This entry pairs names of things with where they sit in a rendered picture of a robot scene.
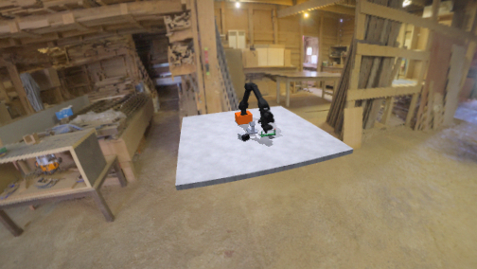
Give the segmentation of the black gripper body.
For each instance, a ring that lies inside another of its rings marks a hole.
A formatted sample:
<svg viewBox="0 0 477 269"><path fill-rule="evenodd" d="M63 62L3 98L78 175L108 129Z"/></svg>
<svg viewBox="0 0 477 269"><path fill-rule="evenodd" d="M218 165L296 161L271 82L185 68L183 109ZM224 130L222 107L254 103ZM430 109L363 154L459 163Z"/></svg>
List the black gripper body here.
<svg viewBox="0 0 477 269"><path fill-rule="evenodd" d="M261 123L261 125L264 126L264 129L265 129L266 131L269 131L269 130L272 130L272 129L274 128L274 126L272 126L271 124L269 124L268 121L269 121L269 120L268 120L267 118L261 117L261 118L258 120L258 123L259 123L259 124Z"/></svg>

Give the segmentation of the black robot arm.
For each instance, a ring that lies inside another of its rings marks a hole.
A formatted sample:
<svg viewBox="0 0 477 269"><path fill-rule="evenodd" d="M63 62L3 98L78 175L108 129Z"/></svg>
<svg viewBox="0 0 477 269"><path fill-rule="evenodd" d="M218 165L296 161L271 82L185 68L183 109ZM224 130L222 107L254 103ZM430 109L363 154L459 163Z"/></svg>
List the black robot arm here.
<svg viewBox="0 0 477 269"><path fill-rule="evenodd" d="M260 91L257 88L257 85L252 82L246 82L244 85L244 88L245 88L244 97L238 106L241 111L241 115L242 116L248 115L246 112L246 108L248 108L248 105L249 105L248 98L250 97L251 92L254 91L256 99L258 101L257 104L259 107L260 116L267 118L269 120L268 121L269 123L270 122L274 123L274 119L273 119L274 116L270 111L270 107L268 106L268 103L266 102L266 100L262 97Z"/></svg>

